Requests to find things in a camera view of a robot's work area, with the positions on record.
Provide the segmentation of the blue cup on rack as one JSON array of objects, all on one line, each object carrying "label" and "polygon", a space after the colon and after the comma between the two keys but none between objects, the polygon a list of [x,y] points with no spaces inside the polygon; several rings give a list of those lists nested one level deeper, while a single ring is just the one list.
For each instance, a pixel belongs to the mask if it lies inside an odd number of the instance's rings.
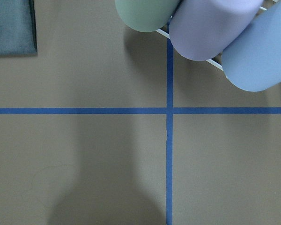
[{"label": "blue cup on rack", "polygon": [[281,0],[223,50],[222,68],[226,78],[245,91],[263,91],[281,82]]}]

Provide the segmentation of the green cup on rack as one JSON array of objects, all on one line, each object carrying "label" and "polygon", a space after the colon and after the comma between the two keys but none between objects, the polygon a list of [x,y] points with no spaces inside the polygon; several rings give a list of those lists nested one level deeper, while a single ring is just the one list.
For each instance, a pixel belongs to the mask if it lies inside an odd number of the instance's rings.
[{"label": "green cup on rack", "polygon": [[131,29],[153,32],[168,22],[179,3],[179,0],[116,0],[115,7]]}]

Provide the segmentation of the folded grey cloth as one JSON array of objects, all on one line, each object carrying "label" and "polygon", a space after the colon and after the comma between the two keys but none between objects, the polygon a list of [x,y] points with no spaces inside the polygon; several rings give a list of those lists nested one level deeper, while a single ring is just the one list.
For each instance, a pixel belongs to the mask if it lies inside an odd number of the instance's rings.
[{"label": "folded grey cloth", "polygon": [[37,54],[34,1],[0,0],[0,56]]}]

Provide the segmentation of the purple cup on rack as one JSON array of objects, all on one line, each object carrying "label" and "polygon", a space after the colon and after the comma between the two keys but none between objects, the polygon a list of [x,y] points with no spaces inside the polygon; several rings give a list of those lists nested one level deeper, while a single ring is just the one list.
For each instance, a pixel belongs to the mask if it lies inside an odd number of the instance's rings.
[{"label": "purple cup on rack", "polygon": [[194,61],[211,59],[249,25],[261,0],[184,0],[169,25],[174,49]]}]

